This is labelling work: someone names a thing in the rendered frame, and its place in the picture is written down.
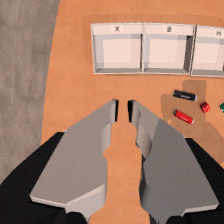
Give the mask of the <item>white rack of labelled bins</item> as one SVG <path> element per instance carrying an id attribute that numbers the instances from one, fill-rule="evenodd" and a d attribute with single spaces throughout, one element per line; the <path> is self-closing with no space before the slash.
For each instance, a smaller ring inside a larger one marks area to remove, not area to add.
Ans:
<path id="1" fill-rule="evenodd" d="M 94 74 L 224 77 L 224 27 L 156 22 L 93 23 L 91 38 Z"/>

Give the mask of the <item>red battery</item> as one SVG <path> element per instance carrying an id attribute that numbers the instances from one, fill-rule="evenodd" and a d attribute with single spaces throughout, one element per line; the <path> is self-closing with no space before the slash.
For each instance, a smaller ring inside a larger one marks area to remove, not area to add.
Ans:
<path id="1" fill-rule="evenodd" d="M 194 122 L 194 119 L 185 115 L 184 113 L 178 111 L 178 110 L 175 110 L 173 115 L 185 122 L 187 122 L 188 124 L 192 124 Z"/>

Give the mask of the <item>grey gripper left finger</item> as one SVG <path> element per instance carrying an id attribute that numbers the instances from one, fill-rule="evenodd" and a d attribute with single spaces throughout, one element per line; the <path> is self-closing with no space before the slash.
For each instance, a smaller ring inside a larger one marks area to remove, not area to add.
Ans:
<path id="1" fill-rule="evenodd" d="M 90 217 L 106 202 L 112 99 L 63 132 L 56 132 L 0 185 L 0 224 L 65 224 L 68 212 Z M 112 119 L 112 123 L 111 123 Z"/>

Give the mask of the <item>red die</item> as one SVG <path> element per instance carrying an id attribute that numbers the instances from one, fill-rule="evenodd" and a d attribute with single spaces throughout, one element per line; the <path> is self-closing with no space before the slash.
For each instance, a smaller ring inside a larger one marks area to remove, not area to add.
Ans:
<path id="1" fill-rule="evenodd" d="M 203 113 L 205 113 L 205 112 L 207 112 L 207 111 L 210 110 L 210 107 L 209 107 L 209 105 L 208 105 L 207 102 L 203 102 L 203 103 L 201 103 L 201 104 L 200 104 L 200 108 L 201 108 L 201 110 L 203 111 Z"/>

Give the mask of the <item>black aa battery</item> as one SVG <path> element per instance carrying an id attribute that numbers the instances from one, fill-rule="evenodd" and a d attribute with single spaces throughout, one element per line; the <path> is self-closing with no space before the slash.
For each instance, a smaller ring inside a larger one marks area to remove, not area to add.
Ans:
<path id="1" fill-rule="evenodd" d="M 177 98 L 191 100 L 191 101 L 196 101 L 196 99 L 197 99 L 197 95 L 187 93 L 187 92 L 183 92 L 183 91 L 179 91 L 179 90 L 174 90 L 173 96 L 177 97 Z"/>

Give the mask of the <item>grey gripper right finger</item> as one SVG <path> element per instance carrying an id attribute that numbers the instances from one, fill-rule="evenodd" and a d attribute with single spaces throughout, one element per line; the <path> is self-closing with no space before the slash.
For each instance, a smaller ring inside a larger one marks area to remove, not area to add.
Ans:
<path id="1" fill-rule="evenodd" d="M 128 100 L 127 107 L 142 152 L 140 205 L 150 224 L 178 215 L 186 224 L 224 224 L 224 169 L 138 101 Z"/>

